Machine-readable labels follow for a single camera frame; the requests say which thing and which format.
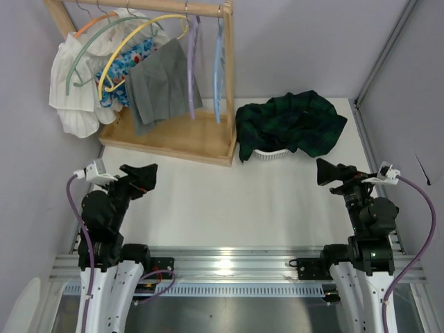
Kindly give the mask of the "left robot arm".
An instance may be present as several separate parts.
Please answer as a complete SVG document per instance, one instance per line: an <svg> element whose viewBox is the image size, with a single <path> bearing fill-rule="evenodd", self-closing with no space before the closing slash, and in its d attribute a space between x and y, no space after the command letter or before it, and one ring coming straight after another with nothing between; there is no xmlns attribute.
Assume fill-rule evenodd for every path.
<svg viewBox="0 0 444 333"><path fill-rule="evenodd" d="M123 332L135 288L150 268L148 246L125 244L120 228L130 202L154 190L158 166L120 169L122 177L112 176L96 159L77 173L98 186L81 203L77 332Z"/></svg>

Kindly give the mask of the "purple plastic hanger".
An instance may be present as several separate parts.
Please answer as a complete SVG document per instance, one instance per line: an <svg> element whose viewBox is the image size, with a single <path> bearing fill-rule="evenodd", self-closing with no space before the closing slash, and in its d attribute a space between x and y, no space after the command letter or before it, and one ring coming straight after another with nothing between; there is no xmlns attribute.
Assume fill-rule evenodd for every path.
<svg viewBox="0 0 444 333"><path fill-rule="evenodd" d="M200 17L196 15L189 20L189 37L187 49L187 89L190 117L196 118L196 108L202 106L200 92L195 79L196 51L198 44L198 33L200 28Z"/></svg>

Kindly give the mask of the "green plaid skirt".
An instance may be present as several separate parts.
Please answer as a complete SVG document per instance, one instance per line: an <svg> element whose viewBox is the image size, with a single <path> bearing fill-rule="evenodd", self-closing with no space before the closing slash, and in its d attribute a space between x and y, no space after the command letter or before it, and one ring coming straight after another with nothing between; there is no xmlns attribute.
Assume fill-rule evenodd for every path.
<svg viewBox="0 0 444 333"><path fill-rule="evenodd" d="M239 159L246 162L253 151L302 150L309 157L328 154L348 120L314 90L286 93L265 103L249 103L237 110Z"/></svg>

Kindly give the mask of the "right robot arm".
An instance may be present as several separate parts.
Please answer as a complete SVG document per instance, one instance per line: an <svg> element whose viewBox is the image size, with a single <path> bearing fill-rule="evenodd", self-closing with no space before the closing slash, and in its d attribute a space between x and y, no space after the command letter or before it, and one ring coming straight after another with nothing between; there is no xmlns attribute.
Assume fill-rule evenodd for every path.
<svg viewBox="0 0 444 333"><path fill-rule="evenodd" d="M342 183L330 193L343 197L353 229L346 244L326 245L321 253L321 267L331 274L348 308L351 330L396 332L391 304L395 263L389 235L399 209L389 199L371 194L375 185L396 185L400 171L385 162L377 173L364 173L322 158L316 166L318 185Z"/></svg>

